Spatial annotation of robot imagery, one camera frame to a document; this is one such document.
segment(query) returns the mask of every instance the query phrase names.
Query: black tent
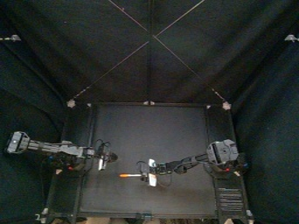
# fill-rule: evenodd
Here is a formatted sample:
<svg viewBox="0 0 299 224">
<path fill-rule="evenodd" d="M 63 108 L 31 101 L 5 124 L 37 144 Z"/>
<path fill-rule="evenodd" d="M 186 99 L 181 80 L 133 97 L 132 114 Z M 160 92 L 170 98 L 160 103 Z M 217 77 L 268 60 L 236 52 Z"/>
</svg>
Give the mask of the black tent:
<svg viewBox="0 0 299 224">
<path fill-rule="evenodd" d="M 297 1 L 1 1 L 0 10 L 1 149 L 15 130 L 59 141 L 69 100 L 228 102 L 256 221 L 299 222 Z M 1 222 L 41 210 L 46 189 L 38 156 L 0 159 Z"/>
</svg>

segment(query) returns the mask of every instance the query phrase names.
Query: cable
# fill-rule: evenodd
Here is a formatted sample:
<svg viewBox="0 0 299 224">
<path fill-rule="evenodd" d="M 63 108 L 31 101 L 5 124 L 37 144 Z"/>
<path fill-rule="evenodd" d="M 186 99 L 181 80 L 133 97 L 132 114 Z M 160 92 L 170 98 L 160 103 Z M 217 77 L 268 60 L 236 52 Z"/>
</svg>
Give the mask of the cable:
<svg viewBox="0 0 299 224">
<path fill-rule="evenodd" d="M 104 144 L 104 146 L 106 146 L 106 147 L 110 146 L 110 142 L 104 142 L 102 144 Z"/>
<path fill-rule="evenodd" d="M 104 141 L 98 138 L 93 144 L 95 144 L 97 141 L 99 141 L 101 144 L 104 143 Z"/>
<path fill-rule="evenodd" d="M 192 158 L 200 158 L 200 157 L 202 157 L 202 156 L 208 156 L 208 154 L 206 153 L 204 153 L 204 154 L 200 154 L 200 155 L 194 155 L 194 156 L 192 156 Z"/>
<path fill-rule="evenodd" d="M 190 11 L 204 2 L 205 0 L 201 0 L 198 3 L 196 3 L 174 20 L 173 20 L 173 22 L 170 23 L 170 24 L 168 24 L 164 28 L 162 28 L 162 30 L 154 35 L 156 37 L 160 35 L 160 34 L 162 34 L 162 32 L 165 32 L 165 30 L 168 30 L 170 27 L 172 27 L 172 25 L 177 22 L 177 21 L 180 21 L 181 20 L 181 18 L 184 17 L 184 16 L 186 16 L 189 13 L 190 13 Z"/>
<path fill-rule="evenodd" d="M 134 163 L 134 168 L 136 168 L 136 170 L 140 172 L 140 170 L 141 170 L 141 167 L 138 168 L 138 164 L 145 164 L 145 161 L 137 161 L 136 163 Z"/>
<path fill-rule="evenodd" d="M 172 54 L 172 56 L 181 62 L 181 64 L 188 68 L 188 70 L 192 72 L 192 74 L 194 74 L 194 76 L 202 81 L 204 86 L 206 88 L 209 88 L 209 90 L 213 92 L 213 94 L 222 100 L 222 102 L 225 102 L 226 100 L 224 99 L 224 97 L 220 95 L 220 93 L 214 90 L 214 88 L 206 84 L 204 81 L 204 79 L 200 77 L 200 75 L 193 71 L 193 69 L 186 65 L 186 63 L 182 61 L 182 59 L 174 54 L 174 52 L 170 50 L 169 47 L 166 47 L 166 45 L 164 44 L 164 42 L 156 37 L 153 36 L 153 38 L 156 39 L 156 41 L 162 45 L 162 47 L 168 50 L 168 52 Z"/>
<path fill-rule="evenodd" d="M 170 176 L 170 178 L 169 178 L 169 183 L 168 183 L 166 185 L 162 185 L 162 184 L 158 182 L 157 178 L 156 178 L 156 183 L 157 183 L 158 186 L 161 186 L 161 187 L 168 187 L 168 186 L 170 186 L 170 184 L 172 184 L 172 182 L 173 182 L 173 174 L 170 173 L 169 176 Z"/>
<path fill-rule="evenodd" d="M 141 26 L 141 24 L 126 14 L 124 8 L 121 9 L 116 3 L 113 3 L 110 0 L 108 0 L 114 6 L 116 8 L 130 18 L 130 20 L 146 31 L 146 29 Z"/>
<path fill-rule="evenodd" d="M 116 64 L 114 66 L 101 75 L 97 77 L 97 79 L 71 97 L 71 100 L 77 99 L 82 93 L 90 89 L 90 87 L 98 82 L 99 79 L 102 79 L 121 64 L 124 61 L 126 61 L 134 54 L 138 52 L 140 49 L 144 48 L 144 46 L 148 44 L 149 41 L 144 42 Z"/>
</svg>

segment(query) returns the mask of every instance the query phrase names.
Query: orange marker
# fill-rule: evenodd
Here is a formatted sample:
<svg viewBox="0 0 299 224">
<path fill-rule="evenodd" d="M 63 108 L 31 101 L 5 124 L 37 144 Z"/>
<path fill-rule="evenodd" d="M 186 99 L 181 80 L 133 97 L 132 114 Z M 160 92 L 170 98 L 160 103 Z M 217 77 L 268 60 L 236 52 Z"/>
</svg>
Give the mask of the orange marker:
<svg viewBox="0 0 299 224">
<path fill-rule="evenodd" d="M 128 174 L 128 173 L 121 173 L 118 174 L 120 178 L 132 178 L 132 177 L 141 177 L 141 174 Z"/>
</svg>

